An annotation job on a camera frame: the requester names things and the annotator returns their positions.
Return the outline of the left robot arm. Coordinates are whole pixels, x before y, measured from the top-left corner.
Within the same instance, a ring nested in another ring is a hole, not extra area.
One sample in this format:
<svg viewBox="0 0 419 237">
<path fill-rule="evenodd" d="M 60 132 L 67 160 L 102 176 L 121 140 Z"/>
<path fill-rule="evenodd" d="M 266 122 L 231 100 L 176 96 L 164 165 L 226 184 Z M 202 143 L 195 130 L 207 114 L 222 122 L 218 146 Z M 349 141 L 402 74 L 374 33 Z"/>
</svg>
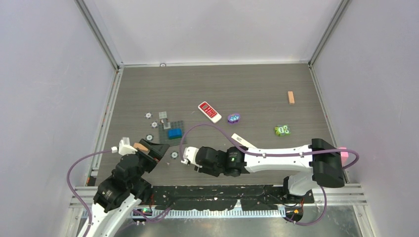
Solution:
<svg viewBox="0 0 419 237">
<path fill-rule="evenodd" d="M 113 237 L 139 204 L 151 200 L 152 185 L 142 175 L 157 166 L 169 147 L 145 139 L 132 144 L 127 137 L 112 147 L 110 152 L 121 155 L 121 159 L 111 175 L 98 185 L 91 207 L 75 194 L 88 215 L 78 235 Z"/>
</svg>

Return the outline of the remote battery cover strip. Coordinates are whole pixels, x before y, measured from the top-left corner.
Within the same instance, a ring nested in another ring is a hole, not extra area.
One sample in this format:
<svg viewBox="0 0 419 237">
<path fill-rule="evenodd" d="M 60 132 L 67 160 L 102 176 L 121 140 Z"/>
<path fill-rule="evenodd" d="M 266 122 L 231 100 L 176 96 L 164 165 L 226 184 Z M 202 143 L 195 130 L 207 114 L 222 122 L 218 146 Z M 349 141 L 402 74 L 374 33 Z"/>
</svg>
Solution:
<svg viewBox="0 0 419 237">
<path fill-rule="evenodd" d="M 256 146 L 254 146 L 253 144 L 251 144 L 250 142 L 248 142 L 247 140 L 245 140 L 244 138 L 242 138 L 241 136 L 239 136 L 236 133 L 233 133 L 233 135 L 231 136 L 231 138 L 233 140 L 235 140 L 237 143 L 241 144 L 244 147 L 247 148 L 256 148 Z"/>
</svg>

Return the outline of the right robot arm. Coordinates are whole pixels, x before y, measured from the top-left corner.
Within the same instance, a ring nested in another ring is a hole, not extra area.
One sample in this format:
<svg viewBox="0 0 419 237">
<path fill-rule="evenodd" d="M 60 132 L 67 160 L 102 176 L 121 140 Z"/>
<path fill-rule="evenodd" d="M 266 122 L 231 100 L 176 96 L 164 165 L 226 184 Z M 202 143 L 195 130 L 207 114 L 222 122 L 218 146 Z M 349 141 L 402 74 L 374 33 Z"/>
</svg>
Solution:
<svg viewBox="0 0 419 237">
<path fill-rule="evenodd" d="M 341 188 L 345 185 L 340 152 L 323 139 L 312 139 L 311 144 L 288 149 L 258 149 L 244 146 L 227 151 L 210 147 L 187 147 L 183 158 L 199 173 L 214 177 L 238 177 L 265 170 L 294 171 L 283 181 L 282 196 L 296 202 L 316 186 Z"/>
</svg>

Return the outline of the white remote control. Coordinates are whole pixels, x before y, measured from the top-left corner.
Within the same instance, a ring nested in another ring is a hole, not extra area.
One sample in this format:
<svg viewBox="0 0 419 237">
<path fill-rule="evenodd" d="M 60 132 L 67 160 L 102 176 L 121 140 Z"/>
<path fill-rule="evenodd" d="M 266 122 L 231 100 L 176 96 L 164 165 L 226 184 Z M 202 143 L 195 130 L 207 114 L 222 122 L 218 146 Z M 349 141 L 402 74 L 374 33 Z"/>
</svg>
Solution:
<svg viewBox="0 0 419 237">
<path fill-rule="evenodd" d="M 217 123 L 222 119 L 218 113 L 208 102 L 204 101 L 198 105 L 198 109 L 212 122 Z"/>
</svg>

